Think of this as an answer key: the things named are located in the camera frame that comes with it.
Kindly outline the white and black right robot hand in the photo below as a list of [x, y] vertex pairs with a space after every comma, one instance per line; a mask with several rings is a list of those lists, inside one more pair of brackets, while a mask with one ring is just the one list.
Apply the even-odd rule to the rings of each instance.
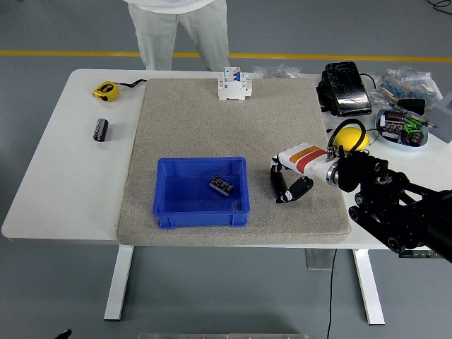
[[[313, 178], [337, 187], [338, 161], [328, 160], [327, 155], [325, 150], [315, 145], [301, 143], [274, 156], [270, 164], [270, 180], [276, 203], [288, 203], [301, 198], [313, 187]], [[283, 169], [300, 175], [290, 187], [283, 177]]]

